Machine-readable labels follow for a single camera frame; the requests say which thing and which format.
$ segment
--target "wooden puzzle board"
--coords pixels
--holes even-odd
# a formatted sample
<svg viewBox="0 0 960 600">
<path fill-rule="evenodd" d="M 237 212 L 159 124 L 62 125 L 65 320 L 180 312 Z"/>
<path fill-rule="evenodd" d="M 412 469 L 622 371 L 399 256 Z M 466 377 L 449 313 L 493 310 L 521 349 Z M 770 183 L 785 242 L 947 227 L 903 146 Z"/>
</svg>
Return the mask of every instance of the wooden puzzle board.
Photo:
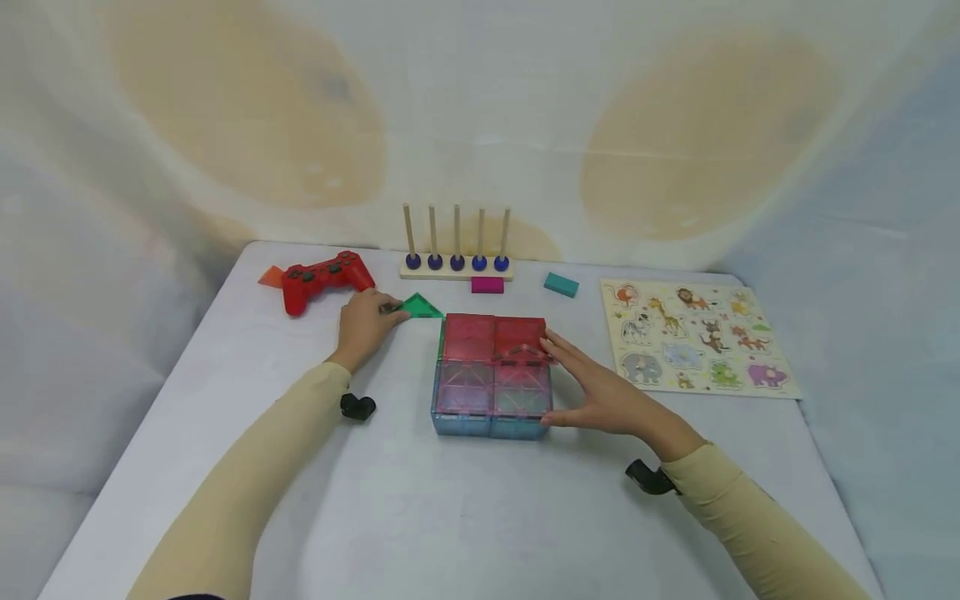
<svg viewBox="0 0 960 600">
<path fill-rule="evenodd" d="M 641 390 L 800 398 L 746 287 L 601 279 L 616 371 Z"/>
</svg>

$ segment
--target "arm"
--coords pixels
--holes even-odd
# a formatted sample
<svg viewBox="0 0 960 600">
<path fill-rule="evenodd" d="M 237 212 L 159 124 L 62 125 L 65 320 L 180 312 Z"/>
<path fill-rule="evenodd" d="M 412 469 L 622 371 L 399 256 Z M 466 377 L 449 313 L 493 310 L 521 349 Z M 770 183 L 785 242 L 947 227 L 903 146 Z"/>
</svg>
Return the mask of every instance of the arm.
<svg viewBox="0 0 960 600">
<path fill-rule="evenodd" d="M 397 300 L 373 289 L 344 307 L 340 344 L 304 374 L 230 447 L 160 540 L 128 600 L 206 593 L 250 596 L 253 555 L 270 516 L 300 468 L 340 421 L 350 374 L 379 348 L 405 312 L 381 315 Z"/>
<path fill-rule="evenodd" d="M 869 600 L 860 585 L 789 513 L 676 413 L 552 331 L 543 347 L 586 393 L 545 425 L 634 435 L 657 453 L 686 509 L 727 549 L 760 600 Z"/>
</svg>

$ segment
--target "red game controller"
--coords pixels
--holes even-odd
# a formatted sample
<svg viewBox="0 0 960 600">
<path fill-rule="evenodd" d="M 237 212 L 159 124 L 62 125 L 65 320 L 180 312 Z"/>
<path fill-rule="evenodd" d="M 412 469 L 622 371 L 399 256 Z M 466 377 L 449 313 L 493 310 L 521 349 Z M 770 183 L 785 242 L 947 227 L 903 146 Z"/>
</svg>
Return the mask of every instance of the red game controller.
<svg viewBox="0 0 960 600">
<path fill-rule="evenodd" d="M 299 317 L 310 299 L 326 288 L 348 285 L 357 292 L 376 285 L 356 252 L 340 252 L 336 258 L 309 267 L 294 265 L 283 274 L 283 307 L 291 317 Z"/>
</svg>

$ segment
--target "tan stain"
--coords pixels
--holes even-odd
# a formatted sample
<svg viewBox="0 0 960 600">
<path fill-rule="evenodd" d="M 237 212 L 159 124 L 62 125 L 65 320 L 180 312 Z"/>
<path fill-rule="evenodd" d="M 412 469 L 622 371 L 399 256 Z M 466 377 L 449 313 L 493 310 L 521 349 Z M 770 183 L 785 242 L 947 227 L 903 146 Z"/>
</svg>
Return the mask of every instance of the tan stain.
<svg viewBox="0 0 960 600">
<path fill-rule="evenodd" d="M 460 242 L 461 252 L 464 254 L 474 254 L 477 249 L 477 215 L 461 217 L 460 222 Z M 484 219 L 483 247 L 484 254 L 492 256 L 500 251 L 500 236 L 503 229 L 503 217 L 492 217 L 487 215 Z M 428 229 L 423 229 L 415 233 L 425 233 L 423 239 L 429 239 Z M 426 251 L 429 248 L 429 242 L 419 243 Z M 453 253 L 453 224 L 446 227 L 437 228 L 437 245 L 440 252 Z M 511 258 L 520 260 L 544 260 L 548 262 L 563 262 L 564 255 L 554 244 L 550 236 L 543 232 L 537 226 L 525 223 L 517 218 L 516 215 L 510 217 L 510 233 L 507 237 L 507 254 Z"/>
<path fill-rule="evenodd" d="M 262 0 L 113 0 L 121 85 L 156 132 L 261 202 L 345 206 L 383 183 L 383 127 L 337 50 Z"/>
<path fill-rule="evenodd" d="M 693 32 L 613 98 L 589 142 L 590 223 L 622 238 L 682 240 L 760 206 L 840 96 L 802 37 Z"/>
<path fill-rule="evenodd" d="M 188 208 L 194 222 L 210 236 L 217 249 L 228 256 L 238 255 L 247 244 L 256 239 L 253 230 L 236 219 L 203 212 L 195 206 Z"/>
</svg>

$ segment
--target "teal block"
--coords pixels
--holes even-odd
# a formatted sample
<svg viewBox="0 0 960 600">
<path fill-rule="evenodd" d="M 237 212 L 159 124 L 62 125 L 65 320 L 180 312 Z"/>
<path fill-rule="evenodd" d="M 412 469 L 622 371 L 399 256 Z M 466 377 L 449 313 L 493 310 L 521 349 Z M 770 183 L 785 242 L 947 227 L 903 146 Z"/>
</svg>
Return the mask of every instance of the teal block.
<svg viewBox="0 0 960 600">
<path fill-rule="evenodd" d="M 552 292 L 573 298 L 577 295 L 577 290 L 580 289 L 580 284 L 572 279 L 567 279 L 566 277 L 561 277 L 555 273 L 550 273 L 547 274 L 546 281 L 543 283 L 543 287 Z"/>
</svg>

